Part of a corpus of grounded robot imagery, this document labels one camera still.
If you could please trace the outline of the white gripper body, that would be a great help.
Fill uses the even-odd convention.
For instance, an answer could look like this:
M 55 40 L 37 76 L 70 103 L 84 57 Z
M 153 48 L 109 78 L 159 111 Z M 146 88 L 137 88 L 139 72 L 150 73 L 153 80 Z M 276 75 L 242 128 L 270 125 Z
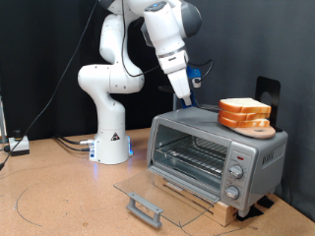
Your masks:
M 187 78 L 187 53 L 181 50 L 172 55 L 159 57 L 159 64 L 163 72 L 168 76 L 174 92 L 178 98 L 190 96 L 190 88 Z

